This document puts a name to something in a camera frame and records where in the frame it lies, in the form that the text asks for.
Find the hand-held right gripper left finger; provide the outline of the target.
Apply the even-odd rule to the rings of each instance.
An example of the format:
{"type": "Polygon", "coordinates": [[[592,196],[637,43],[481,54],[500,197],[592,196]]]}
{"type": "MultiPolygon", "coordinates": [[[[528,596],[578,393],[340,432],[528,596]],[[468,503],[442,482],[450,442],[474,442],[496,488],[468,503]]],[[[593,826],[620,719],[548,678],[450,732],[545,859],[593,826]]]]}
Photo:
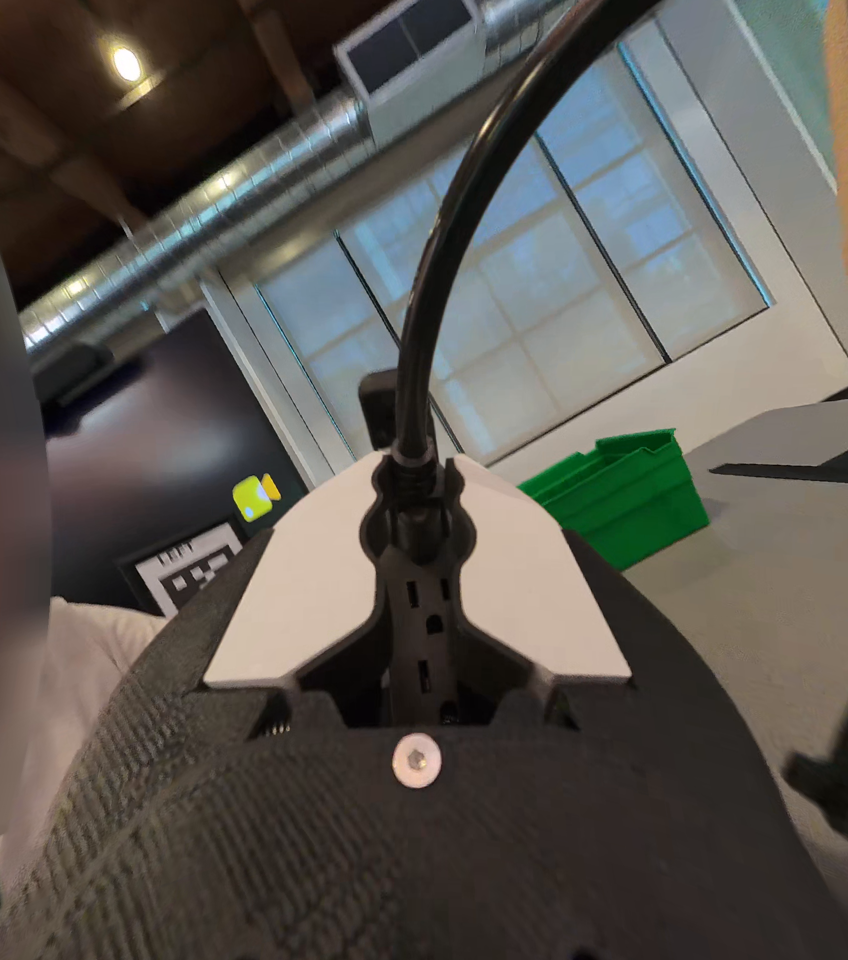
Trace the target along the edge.
{"type": "Polygon", "coordinates": [[[209,689],[320,691],[345,711],[380,694],[394,646],[387,466],[381,451],[366,455],[276,524],[205,671],[209,689]]]}

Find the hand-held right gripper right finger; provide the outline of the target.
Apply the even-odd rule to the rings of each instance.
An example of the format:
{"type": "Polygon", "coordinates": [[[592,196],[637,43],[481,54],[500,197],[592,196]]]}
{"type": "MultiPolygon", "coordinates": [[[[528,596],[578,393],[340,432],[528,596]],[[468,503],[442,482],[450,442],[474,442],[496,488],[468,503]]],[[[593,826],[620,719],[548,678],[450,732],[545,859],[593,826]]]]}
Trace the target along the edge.
{"type": "Polygon", "coordinates": [[[518,690],[546,704],[560,687],[626,684],[630,665],[559,523],[465,455],[448,462],[448,495],[459,683],[495,707],[518,690]]]}

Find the green plastic bin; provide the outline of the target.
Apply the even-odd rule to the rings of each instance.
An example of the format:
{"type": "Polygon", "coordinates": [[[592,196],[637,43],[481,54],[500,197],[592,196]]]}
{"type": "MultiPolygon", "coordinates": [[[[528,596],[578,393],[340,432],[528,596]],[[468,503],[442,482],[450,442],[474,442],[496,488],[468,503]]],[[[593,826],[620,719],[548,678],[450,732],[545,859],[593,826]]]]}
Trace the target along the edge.
{"type": "Polygon", "coordinates": [[[710,523],[673,428],[600,438],[519,489],[620,571],[710,523]]]}

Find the small black box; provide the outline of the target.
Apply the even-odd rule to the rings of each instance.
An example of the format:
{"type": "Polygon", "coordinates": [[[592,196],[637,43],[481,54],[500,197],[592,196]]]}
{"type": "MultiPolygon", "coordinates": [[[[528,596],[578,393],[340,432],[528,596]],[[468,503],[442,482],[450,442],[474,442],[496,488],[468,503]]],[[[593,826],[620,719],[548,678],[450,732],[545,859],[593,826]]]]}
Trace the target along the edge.
{"type": "Polygon", "coordinates": [[[373,450],[388,450],[397,433],[398,370],[376,370],[361,378],[358,401],[373,450]]]}

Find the dark display screen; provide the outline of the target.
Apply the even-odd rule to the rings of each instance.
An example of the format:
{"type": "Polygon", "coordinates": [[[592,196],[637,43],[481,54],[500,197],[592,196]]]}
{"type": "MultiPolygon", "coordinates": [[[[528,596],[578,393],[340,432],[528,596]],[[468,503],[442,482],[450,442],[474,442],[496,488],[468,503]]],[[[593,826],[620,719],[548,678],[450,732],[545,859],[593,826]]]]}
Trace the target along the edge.
{"type": "Polygon", "coordinates": [[[310,490],[205,309],[43,415],[51,592],[73,603],[159,614],[139,566],[219,531],[220,549],[193,550],[192,573],[162,575],[177,609],[310,490]]]}

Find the person's light shirt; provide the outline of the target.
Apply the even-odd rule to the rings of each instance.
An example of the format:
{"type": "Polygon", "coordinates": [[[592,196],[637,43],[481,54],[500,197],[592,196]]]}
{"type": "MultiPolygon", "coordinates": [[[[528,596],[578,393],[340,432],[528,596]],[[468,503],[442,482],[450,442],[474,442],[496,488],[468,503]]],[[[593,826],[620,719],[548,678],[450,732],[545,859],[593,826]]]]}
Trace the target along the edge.
{"type": "Polygon", "coordinates": [[[50,601],[37,705],[17,796],[0,834],[0,898],[46,842],[62,784],[116,688],[166,620],[114,606],[50,601]]]}

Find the large frosted window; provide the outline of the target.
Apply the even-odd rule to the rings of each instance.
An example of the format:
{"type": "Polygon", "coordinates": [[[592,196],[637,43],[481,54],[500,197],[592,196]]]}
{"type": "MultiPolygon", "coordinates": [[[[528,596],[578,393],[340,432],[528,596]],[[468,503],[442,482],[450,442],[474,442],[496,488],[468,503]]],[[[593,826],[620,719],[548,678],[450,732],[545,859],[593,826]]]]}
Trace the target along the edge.
{"type": "MultiPolygon", "coordinates": [[[[464,145],[433,146],[429,162],[413,152],[202,282],[310,487],[371,450],[358,384],[396,364],[464,145]]],[[[574,84],[504,178],[454,282],[430,383],[441,454],[516,482],[598,437],[674,427],[692,450],[848,387],[847,349],[662,10],[574,84]]]]}

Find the white ceiling unit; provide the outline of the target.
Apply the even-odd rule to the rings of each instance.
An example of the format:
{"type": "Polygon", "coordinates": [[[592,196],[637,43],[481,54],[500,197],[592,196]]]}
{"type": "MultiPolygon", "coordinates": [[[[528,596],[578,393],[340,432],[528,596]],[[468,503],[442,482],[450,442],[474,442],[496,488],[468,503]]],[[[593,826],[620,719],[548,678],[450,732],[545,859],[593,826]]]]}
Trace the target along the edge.
{"type": "Polygon", "coordinates": [[[472,1],[394,2],[334,45],[382,149],[474,86],[487,49],[472,1]]]}

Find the round ceiling lamp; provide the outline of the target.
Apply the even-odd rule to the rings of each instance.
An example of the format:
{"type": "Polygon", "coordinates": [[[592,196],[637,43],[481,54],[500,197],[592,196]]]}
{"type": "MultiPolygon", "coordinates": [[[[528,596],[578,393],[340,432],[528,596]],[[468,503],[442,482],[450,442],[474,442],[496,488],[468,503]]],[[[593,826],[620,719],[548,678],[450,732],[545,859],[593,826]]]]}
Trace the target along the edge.
{"type": "Polygon", "coordinates": [[[137,90],[159,76],[142,45],[129,35],[106,30],[96,42],[109,75],[122,92],[137,90]]]}

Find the silver ventilation duct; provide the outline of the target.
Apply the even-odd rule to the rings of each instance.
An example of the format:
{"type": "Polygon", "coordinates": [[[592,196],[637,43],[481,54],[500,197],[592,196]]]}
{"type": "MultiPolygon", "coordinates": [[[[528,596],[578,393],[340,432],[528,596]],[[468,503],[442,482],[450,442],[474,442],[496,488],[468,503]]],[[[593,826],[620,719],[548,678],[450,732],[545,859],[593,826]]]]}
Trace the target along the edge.
{"type": "MultiPolygon", "coordinates": [[[[454,101],[528,55],[580,5],[476,3],[485,62],[478,82],[454,101]]],[[[337,69],[342,83],[325,98],[22,310],[29,362],[40,364],[73,339],[121,329],[386,149],[374,145],[362,103],[337,69]]]]}

